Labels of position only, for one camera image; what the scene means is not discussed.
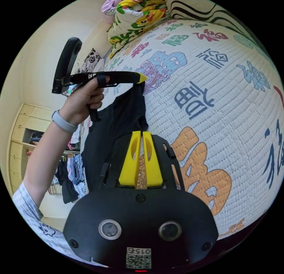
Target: fingers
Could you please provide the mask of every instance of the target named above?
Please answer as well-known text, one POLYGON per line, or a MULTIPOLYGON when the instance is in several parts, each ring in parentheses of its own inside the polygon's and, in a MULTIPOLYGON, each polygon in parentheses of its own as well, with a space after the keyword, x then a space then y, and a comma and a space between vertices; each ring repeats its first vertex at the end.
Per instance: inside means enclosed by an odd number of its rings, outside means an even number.
MULTIPOLYGON (((109 80, 110 80, 110 77, 109 77, 109 76, 106 76, 106 82, 107 82, 107 83, 108 83, 109 80)), ((83 89, 84 89, 87 93, 91 93, 91 92, 93 92, 97 87, 98 87, 97 78, 93 78, 93 79, 91 79, 85 86, 83 86, 83 89)))
POLYGON ((94 104, 90 104, 90 108, 91 109, 99 109, 99 108, 101 108, 102 105, 103 105, 102 102, 94 103, 94 104))
POLYGON ((104 92, 103 88, 97 88, 94 91, 91 92, 91 96, 95 96, 95 95, 100 95, 104 92))
POLYGON ((97 103, 100 103, 103 99, 104 99, 103 94, 94 95, 94 96, 90 97, 88 104, 90 104, 90 105, 97 104, 97 103))

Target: black shirt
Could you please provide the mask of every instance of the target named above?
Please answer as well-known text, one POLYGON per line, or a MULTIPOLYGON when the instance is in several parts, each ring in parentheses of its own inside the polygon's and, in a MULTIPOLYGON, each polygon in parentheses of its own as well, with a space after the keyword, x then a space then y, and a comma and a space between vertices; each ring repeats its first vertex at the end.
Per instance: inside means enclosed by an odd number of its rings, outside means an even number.
POLYGON ((93 122, 82 152, 83 167, 89 192, 94 190, 96 178, 99 178, 102 166, 110 154, 114 142, 133 131, 146 131, 145 83, 133 87, 118 96, 115 101, 98 112, 101 119, 93 122))

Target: wristband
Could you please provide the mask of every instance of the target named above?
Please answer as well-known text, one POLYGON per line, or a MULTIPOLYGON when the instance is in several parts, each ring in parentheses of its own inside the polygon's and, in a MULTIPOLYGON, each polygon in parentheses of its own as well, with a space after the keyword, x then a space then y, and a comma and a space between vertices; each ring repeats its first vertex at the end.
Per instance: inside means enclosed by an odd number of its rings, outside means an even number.
POLYGON ((52 121, 54 121, 60 128, 63 130, 73 134, 77 130, 77 126, 72 125, 65 121, 60 115, 59 115, 59 110, 55 110, 51 116, 52 121))

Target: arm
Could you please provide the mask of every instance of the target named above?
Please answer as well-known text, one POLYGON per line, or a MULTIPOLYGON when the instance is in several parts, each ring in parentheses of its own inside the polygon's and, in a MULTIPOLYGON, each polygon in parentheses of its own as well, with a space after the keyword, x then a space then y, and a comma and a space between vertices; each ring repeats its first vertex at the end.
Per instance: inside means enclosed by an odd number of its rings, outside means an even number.
MULTIPOLYGON (((97 86, 96 79, 92 79, 72 93, 59 115, 73 125, 82 123, 89 115, 87 104, 93 109, 102 105, 103 90, 97 89, 97 86)), ((72 134, 52 122, 29 158, 23 183, 37 207, 52 183, 60 157, 71 137, 72 134)))

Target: camera lens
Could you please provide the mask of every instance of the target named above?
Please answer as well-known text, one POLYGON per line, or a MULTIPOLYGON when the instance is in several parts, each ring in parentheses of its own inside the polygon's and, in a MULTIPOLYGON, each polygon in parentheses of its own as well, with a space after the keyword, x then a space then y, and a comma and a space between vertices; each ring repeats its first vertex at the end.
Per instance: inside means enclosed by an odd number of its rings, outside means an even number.
POLYGON ((174 241, 180 237, 182 232, 179 223, 169 221, 162 224, 159 228, 159 236, 165 241, 174 241))
POLYGON ((121 226, 114 220, 104 220, 99 224, 100 235, 108 240, 115 240, 121 235, 121 226))
POLYGON ((113 223, 106 223, 103 225, 103 233, 106 236, 115 236, 117 234, 117 227, 113 223))

